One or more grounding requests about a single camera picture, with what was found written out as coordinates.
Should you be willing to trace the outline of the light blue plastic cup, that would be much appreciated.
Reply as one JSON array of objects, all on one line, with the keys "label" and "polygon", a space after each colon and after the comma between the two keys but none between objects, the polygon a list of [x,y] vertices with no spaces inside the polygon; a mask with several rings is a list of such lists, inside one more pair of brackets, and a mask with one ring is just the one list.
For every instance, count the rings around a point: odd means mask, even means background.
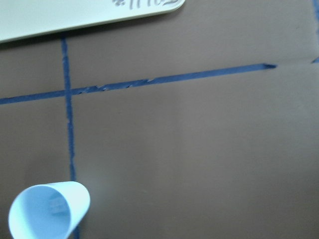
[{"label": "light blue plastic cup", "polygon": [[88,189],[75,181],[34,185],[13,201],[8,227],[14,239],[66,239],[90,207]]}]

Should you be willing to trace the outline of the cream bear serving tray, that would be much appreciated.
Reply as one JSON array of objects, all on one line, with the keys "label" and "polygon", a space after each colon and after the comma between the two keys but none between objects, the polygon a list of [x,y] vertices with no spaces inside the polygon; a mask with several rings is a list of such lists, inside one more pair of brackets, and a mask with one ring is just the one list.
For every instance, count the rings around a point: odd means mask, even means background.
[{"label": "cream bear serving tray", "polygon": [[2,0],[0,41],[172,12],[182,0]]}]

